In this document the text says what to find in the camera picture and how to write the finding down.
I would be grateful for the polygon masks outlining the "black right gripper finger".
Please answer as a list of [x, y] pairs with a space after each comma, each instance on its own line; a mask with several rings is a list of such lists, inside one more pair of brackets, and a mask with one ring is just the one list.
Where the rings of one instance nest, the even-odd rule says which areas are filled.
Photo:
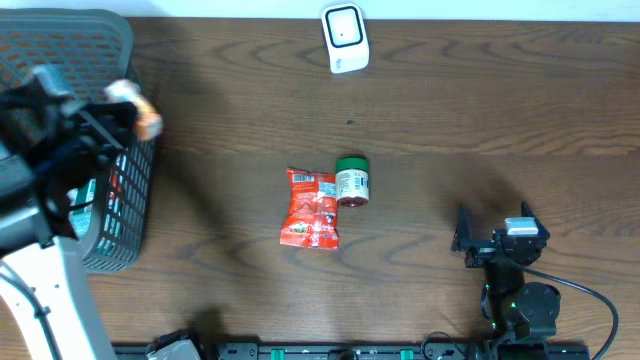
[[470, 216], [467, 208], [464, 205], [460, 205], [451, 250], [455, 252], [466, 251], [470, 249], [472, 245], [473, 237], [470, 226]]
[[528, 204], [528, 202], [526, 200], [523, 200], [521, 202], [521, 216], [522, 217], [529, 217], [529, 218], [535, 218], [536, 215], [534, 214], [533, 210], [531, 209], [530, 205]]

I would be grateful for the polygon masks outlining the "small orange box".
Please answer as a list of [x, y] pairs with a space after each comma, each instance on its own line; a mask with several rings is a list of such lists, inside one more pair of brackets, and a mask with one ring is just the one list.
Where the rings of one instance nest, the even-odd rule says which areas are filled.
[[141, 141], [157, 138], [163, 131], [163, 118], [142, 94], [140, 87], [128, 79], [112, 82], [104, 88], [110, 102], [130, 102], [137, 111], [133, 131]]

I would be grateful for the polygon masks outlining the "green lid spice jar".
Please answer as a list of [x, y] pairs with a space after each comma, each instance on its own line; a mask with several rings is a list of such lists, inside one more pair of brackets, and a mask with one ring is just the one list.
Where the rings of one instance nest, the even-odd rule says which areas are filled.
[[369, 202], [369, 164], [364, 157], [336, 161], [336, 199], [342, 207], [360, 207]]

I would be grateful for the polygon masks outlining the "red snack packet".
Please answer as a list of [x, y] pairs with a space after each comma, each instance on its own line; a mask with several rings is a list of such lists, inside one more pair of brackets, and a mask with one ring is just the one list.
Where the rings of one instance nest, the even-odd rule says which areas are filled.
[[280, 244], [337, 250], [338, 206], [335, 175], [288, 168], [290, 206], [280, 232]]

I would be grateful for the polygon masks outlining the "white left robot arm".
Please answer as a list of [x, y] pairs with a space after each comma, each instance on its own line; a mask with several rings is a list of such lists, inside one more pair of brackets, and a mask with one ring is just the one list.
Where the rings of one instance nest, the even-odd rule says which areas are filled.
[[32, 113], [33, 144], [1, 160], [1, 297], [34, 359], [113, 359], [69, 221], [68, 193], [109, 172], [133, 141], [130, 102], [74, 100], [55, 65], [1, 94], [1, 112]]

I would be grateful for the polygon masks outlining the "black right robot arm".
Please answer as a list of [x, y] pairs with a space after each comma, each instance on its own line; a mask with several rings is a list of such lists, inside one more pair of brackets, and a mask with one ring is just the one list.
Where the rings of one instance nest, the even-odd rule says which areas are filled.
[[481, 306], [500, 337], [507, 341], [533, 341], [554, 336], [561, 295], [552, 285], [527, 282], [524, 272], [538, 260], [550, 233], [527, 202], [521, 215], [504, 221], [488, 240], [473, 237], [470, 216], [460, 207], [451, 249], [465, 254], [467, 268], [485, 274]]

